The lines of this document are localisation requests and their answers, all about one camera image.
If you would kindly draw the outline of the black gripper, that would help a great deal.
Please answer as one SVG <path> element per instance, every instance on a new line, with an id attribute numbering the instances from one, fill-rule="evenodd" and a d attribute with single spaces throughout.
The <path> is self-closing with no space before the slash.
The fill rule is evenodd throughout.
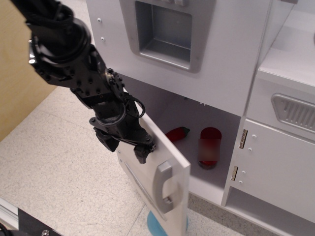
<path id="1" fill-rule="evenodd" d="M 145 164 L 148 155 L 156 145 L 153 138 L 140 126 L 139 113 L 135 104 L 122 107 L 122 112 L 112 118 L 93 117 L 90 124 L 94 127 L 98 140 L 111 152 L 120 142 L 135 146 L 134 153 L 140 164 Z"/>

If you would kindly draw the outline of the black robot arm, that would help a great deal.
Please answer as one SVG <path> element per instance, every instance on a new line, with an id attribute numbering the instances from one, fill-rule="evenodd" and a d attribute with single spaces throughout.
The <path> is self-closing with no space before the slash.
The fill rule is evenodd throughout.
<path id="1" fill-rule="evenodd" d="M 108 68 L 87 26 L 57 0 L 16 0 L 31 30 L 30 64 L 48 84 L 69 88 L 95 116 L 90 119 L 99 141 L 110 151 L 120 142 L 134 146 L 141 164 L 155 149 L 139 124 L 139 100 L 124 91 L 122 78 Z"/>

